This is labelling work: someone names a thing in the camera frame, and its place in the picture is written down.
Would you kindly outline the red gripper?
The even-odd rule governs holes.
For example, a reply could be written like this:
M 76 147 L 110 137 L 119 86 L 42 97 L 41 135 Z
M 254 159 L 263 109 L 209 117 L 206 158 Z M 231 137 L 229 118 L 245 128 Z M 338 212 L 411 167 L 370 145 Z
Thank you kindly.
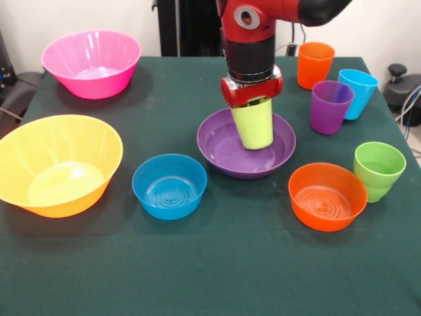
M 277 65 L 274 66 L 272 75 L 262 82 L 240 84 L 229 76 L 220 81 L 222 96 L 232 109 L 246 107 L 248 103 L 256 100 L 276 97 L 281 93 L 283 85 L 283 76 Z

